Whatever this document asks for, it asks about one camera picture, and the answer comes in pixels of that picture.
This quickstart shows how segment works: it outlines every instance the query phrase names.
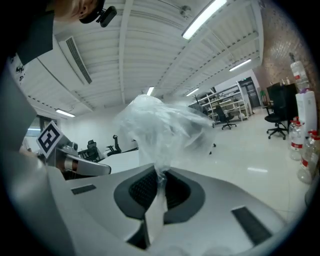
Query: air vent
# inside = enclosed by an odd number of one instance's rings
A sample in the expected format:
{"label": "air vent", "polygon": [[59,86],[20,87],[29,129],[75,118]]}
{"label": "air vent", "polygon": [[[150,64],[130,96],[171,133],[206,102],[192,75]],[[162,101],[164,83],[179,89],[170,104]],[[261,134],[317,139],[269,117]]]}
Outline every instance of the air vent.
{"label": "air vent", "polygon": [[90,78],[89,73],[88,73],[85,65],[82,62],[82,59],[78,53],[78,50],[77,50],[77,47],[75,45],[73,38],[71,37],[71,38],[67,39],[65,42],[66,42],[66,45],[68,46],[68,48],[72,54],[77,66],[79,67],[81,73],[83,74],[85,80],[88,82],[88,84],[91,84],[92,79]]}

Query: white floor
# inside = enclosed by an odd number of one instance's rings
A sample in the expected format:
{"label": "white floor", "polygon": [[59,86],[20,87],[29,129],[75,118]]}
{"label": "white floor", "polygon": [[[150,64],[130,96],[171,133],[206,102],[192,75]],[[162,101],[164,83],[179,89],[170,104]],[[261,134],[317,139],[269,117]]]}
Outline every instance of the white floor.
{"label": "white floor", "polygon": [[[217,125],[216,147],[211,155],[175,167],[231,182],[290,222],[305,210],[304,196],[309,186],[297,178],[300,162],[290,159],[288,139],[277,135],[268,139],[266,131],[274,125],[264,120],[264,109],[254,112],[249,120],[237,122],[231,130]],[[111,173],[135,168],[139,166],[138,151],[110,156],[103,163],[113,166]]]}

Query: water bottle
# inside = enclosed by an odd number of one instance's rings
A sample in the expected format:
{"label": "water bottle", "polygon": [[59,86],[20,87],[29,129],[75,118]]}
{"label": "water bottle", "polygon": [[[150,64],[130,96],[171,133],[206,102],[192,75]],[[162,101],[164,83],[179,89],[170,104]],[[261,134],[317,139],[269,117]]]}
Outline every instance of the water bottle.
{"label": "water bottle", "polygon": [[292,136],[290,158],[296,161],[300,161],[301,150],[304,144],[304,133],[302,131],[301,123],[299,121],[295,122],[295,127],[291,134]]}
{"label": "water bottle", "polygon": [[295,56],[293,53],[289,53],[289,56],[291,58],[291,70],[295,79],[295,84],[298,87],[299,91],[302,91],[303,89],[309,88],[310,83],[304,68],[304,65],[300,60],[296,61]]}
{"label": "water bottle", "polygon": [[316,174],[320,154],[320,136],[317,135],[315,130],[309,131],[308,133],[310,137],[303,146],[297,177],[303,183],[311,184]]}
{"label": "water bottle", "polygon": [[291,149],[291,140],[292,140],[292,132],[294,128],[296,127],[296,122],[299,121],[299,117],[296,116],[293,118],[293,120],[290,121],[290,125],[288,127],[288,133],[289,133],[289,142],[288,142],[288,149]]}

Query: shelving unit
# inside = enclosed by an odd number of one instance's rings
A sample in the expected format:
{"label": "shelving unit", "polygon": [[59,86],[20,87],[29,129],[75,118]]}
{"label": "shelving unit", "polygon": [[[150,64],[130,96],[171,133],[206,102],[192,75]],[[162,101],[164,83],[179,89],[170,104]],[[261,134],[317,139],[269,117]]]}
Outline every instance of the shelving unit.
{"label": "shelving unit", "polygon": [[[229,92],[227,95],[224,95],[222,97],[220,96],[222,93],[230,91],[230,90],[232,90],[232,91]],[[232,101],[230,99],[230,100],[226,100],[226,101],[222,102],[223,100],[231,98],[231,97],[234,97],[234,96],[240,96],[240,99],[237,100],[237,101]],[[241,88],[241,86],[240,86],[240,84],[238,82],[236,82],[236,84],[234,84],[234,85],[232,85],[232,86],[230,86],[230,87],[228,87],[228,88],[226,88],[226,89],[224,89],[222,91],[219,91],[219,92],[216,92],[216,93],[212,93],[212,94],[207,94],[206,97],[204,97],[204,98],[199,100],[199,104],[201,104],[204,107],[209,107],[209,110],[208,110],[209,111],[209,116],[211,116],[211,118],[213,119],[215,124],[219,122],[219,121],[216,121],[216,117],[218,115],[214,112],[214,110],[216,109],[216,106],[218,104],[221,106],[222,109],[227,107],[227,106],[233,105],[233,108],[224,110],[224,111],[226,111],[228,113],[233,112],[233,110],[235,112],[241,113],[241,111],[244,110],[245,115],[244,115],[243,118],[241,118],[241,121],[243,119],[249,119],[247,103],[245,101],[242,88]]]}

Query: transparent plastic bag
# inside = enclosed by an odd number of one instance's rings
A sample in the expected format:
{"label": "transparent plastic bag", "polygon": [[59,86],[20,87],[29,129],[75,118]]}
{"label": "transparent plastic bag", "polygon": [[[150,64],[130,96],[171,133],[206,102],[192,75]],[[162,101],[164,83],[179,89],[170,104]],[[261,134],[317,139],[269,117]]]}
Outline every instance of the transparent plastic bag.
{"label": "transparent plastic bag", "polygon": [[114,120],[119,133],[136,140],[139,154],[154,163],[159,178],[173,161],[207,157],[214,143],[212,121],[186,106],[164,104],[147,95],[136,97]]}

